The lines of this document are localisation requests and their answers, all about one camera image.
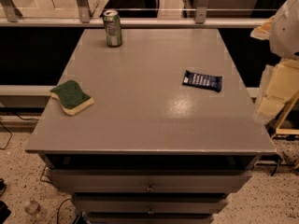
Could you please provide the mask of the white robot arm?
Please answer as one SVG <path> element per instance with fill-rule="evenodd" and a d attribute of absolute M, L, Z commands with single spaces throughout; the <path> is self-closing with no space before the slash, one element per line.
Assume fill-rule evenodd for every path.
<path fill-rule="evenodd" d="M 279 63 L 263 70 L 255 103 L 255 119 L 266 124 L 299 91 L 299 0 L 286 0 L 250 36 L 268 40 L 270 51 L 281 58 Z"/>

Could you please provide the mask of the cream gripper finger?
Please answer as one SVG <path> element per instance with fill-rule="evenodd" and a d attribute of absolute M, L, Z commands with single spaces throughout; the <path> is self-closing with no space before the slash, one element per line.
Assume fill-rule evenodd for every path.
<path fill-rule="evenodd" d="M 273 20 L 274 16 L 268 18 L 262 25 L 254 28 L 251 31 L 250 36 L 259 40 L 268 40 L 270 37 Z"/>
<path fill-rule="evenodd" d="M 267 65 L 262 73 L 254 118 L 267 124 L 299 91 L 299 62 L 282 59 L 275 66 Z"/>

